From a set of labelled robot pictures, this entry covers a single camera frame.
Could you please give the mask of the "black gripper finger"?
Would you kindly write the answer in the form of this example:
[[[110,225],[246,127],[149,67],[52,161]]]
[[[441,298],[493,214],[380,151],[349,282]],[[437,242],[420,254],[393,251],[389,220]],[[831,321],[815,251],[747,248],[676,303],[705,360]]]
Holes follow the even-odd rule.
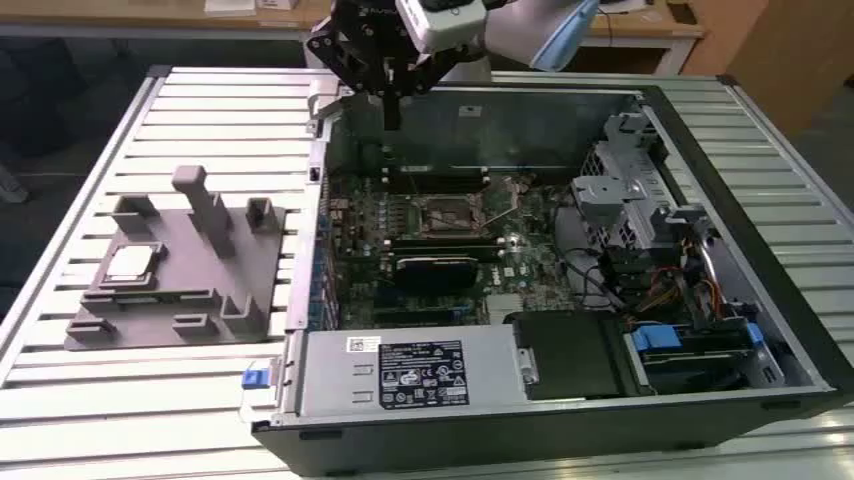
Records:
[[[350,90],[374,98],[384,130],[392,131],[392,86],[378,33],[378,27],[365,20],[324,20],[312,29],[305,46]]]
[[[457,63],[468,61],[468,46],[460,45],[428,55],[392,61],[392,130],[401,126],[401,102],[405,97],[425,94]]]

